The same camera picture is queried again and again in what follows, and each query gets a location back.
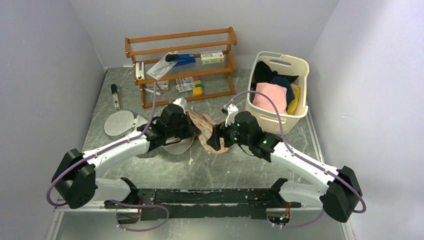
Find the floral mesh laundry bag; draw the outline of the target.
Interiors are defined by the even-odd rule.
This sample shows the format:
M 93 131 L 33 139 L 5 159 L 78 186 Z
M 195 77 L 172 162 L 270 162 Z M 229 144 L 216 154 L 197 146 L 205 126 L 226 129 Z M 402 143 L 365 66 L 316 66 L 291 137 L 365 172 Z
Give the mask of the floral mesh laundry bag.
M 224 146 L 224 139 L 220 138 L 220 149 L 215 150 L 211 146 L 207 144 L 207 140 L 212 136 L 213 126 L 216 124 L 212 118 L 207 114 L 199 114 L 190 110 L 188 108 L 185 109 L 188 112 L 188 115 L 194 125 L 201 131 L 200 134 L 197 135 L 200 144 L 203 148 L 210 154 L 220 155 L 228 152 L 230 150 L 229 147 Z

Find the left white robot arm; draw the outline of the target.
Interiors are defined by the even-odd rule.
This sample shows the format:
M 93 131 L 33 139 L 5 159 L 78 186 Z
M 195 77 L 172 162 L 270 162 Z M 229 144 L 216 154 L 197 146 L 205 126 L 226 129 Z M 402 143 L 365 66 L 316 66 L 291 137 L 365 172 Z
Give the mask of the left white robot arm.
M 201 134 L 190 115 L 177 104 L 166 106 L 160 116 L 129 135 L 103 147 L 80 152 L 71 149 L 62 158 L 53 175 L 49 190 L 56 189 L 63 198 L 63 206 L 78 209 L 91 201 L 105 201 L 107 205 L 121 203 L 126 208 L 139 204 L 137 187 L 127 178 L 116 180 L 99 178 L 115 164 L 162 146 L 180 143 Z

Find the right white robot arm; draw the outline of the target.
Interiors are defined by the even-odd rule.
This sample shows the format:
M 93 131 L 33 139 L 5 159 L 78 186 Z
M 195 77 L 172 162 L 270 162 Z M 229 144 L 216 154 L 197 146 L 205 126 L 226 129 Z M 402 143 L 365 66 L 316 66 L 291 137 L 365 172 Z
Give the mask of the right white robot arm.
M 356 209 L 358 204 L 364 204 L 364 200 L 353 169 L 333 167 L 297 151 L 281 137 L 263 131 L 256 118 L 247 111 L 237 113 L 232 123 L 224 121 L 214 125 L 206 143 L 216 151 L 233 145 L 247 146 L 255 157 L 284 165 L 310 182 L 304 186 L 287 181 L 273 190 L 269 199 L 275 207 L 282 207 L 287 202 L 306 201 L 322 207 L 329 217 L 341 223 L 347 222 L 353 213 L 366 210 L 365 205 L 361 210 Z

